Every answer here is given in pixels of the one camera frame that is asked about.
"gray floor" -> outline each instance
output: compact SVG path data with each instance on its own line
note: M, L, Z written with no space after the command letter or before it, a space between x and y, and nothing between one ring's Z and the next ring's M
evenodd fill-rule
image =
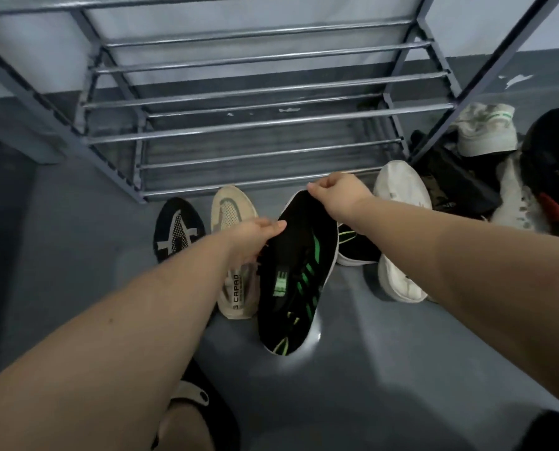
M509 92L525 132L559 92ZM425 128L434 116L403 119ZM276 217L299 186L248 190ZM205 222L211 196L192 202ZM82 160L37 170L0 336L0 369L155 264L161 203L137 205ZM216 317L197 359L228 401L244 449L511 450L559 402L440 305L389 302L373 269L337 266L299 357L271 355L255 323Z

